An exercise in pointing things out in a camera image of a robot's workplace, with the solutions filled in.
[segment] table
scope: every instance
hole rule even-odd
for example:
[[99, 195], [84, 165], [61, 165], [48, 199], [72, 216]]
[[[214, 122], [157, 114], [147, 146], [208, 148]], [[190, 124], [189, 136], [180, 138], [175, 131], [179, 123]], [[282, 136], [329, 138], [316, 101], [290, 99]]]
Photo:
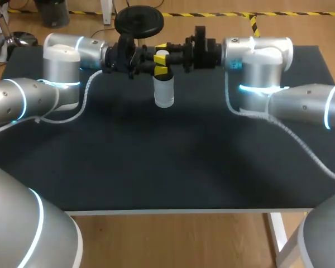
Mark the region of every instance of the table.
[[[148, 75], [98, 76], [76, 121], [2, 132], [0, 167], [72, 215], [306, 210], [335, 193], [335, 181], [282, 130], [229, 113], [222, 69], [174, 72], [168, 109], [155, 106]], [[92, 73], [81, 71], [81, 90]], [[22, 76], [42, 77], [42, 48], [15, 50], [2, 78]], [[240, 78], [230, 74], [230, 88]], [[334, 82], [316, 46], [295, 46], [282, 85], [310, 83]], [[335, 171], [335, 130], [286, 124]], [[280, 213], [270, 221], [286, 242]]]

